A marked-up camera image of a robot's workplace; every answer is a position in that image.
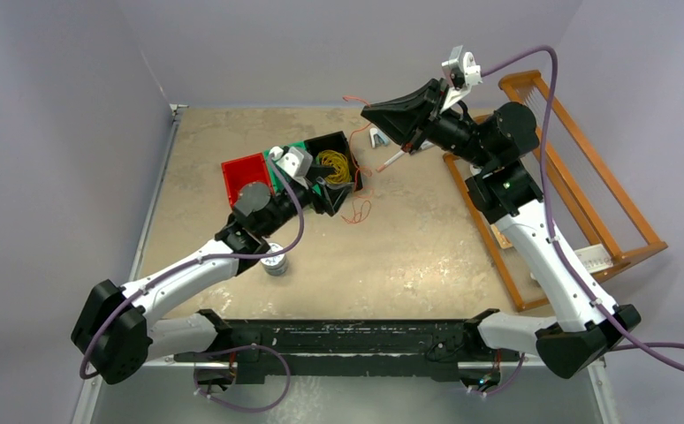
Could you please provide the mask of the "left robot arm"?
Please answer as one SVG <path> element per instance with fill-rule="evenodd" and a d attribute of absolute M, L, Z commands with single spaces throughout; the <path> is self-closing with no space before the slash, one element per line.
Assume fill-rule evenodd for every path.
<path fill-rule="evenodd" d="M 79 376 L 101 376 L 116 384 L 133 375 L 152 355 L 152 331 L 175 307 L 213 284 L 229 280 L 269 257 L 268 237 L 293 218 L 299 228 L 288 245 L 300 243 L 304 208 L 334 216 L 352 182 L 332 185 L 323 178 L 303 185 L 282 180 L 273 193 L 261 182 L 245 185 L 225 226 L 196 252 L 156 273 L 123 285 L 106 279 L 93 286 L 72 328 L 72 343 L 82 353 Z"/>

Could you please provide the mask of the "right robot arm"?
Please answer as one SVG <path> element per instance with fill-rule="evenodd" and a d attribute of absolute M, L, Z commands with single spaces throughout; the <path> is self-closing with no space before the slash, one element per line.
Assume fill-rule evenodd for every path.
<path fill-rule="evenodd" d="M 497 349 L 530 353 L 570 378 L 615 347 L 641 317 L 595 281 L 546 216 L 543 192 L 522 163 L 540 144 L 533 111 L 507 102 L 476 122 L 454 109 L 450 94 L 444 80 L 432 79 L 409 95 L 365 106 L 361 115 L 404 151 L 430 142 L 473 165 L 477 172 L 466 182 L 471 201 L 512 243 L 551 303 L 555 315 L 548 320 L 501 312 L 483 317 L 463 337 L 466 353 L 477 360 Z"/>

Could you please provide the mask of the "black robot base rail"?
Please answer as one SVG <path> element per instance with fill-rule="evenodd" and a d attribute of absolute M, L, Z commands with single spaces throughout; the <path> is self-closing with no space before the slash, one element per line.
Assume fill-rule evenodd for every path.
<path fill-rule="evenodd" d="M 177 362 L 232 363 L 239 384 L 270 375 L 427 377 L 435 382 L 495 384 L 497 362 L 516 351 L 489 348 L 477 325 L 493 312 L 461 319 L 227 319 L 210 313 L 217 335 L 202 352 L 180 352 Z"/>

